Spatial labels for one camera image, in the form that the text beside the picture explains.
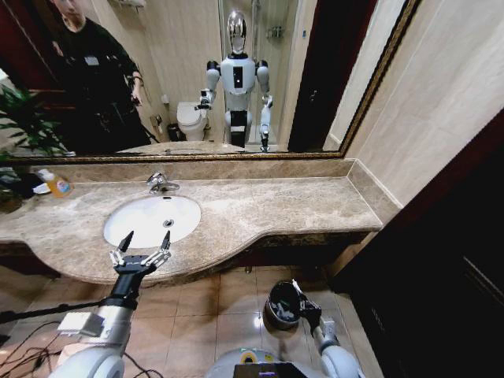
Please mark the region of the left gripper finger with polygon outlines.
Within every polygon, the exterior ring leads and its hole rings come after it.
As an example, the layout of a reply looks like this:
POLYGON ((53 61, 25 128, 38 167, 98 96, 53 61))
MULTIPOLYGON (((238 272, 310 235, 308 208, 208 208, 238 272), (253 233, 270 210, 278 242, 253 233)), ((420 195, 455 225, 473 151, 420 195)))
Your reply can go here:
POLYGON ((146 266, 162 266, 170 257, 171 232, 167 231, 158 250, 146 258, 146 266))
POLYGON ((109 252, 113 267, 125 266, 124 253, 128 250, 132 241, 134 232, 130 231, 120 242, 119 245, 109 252))

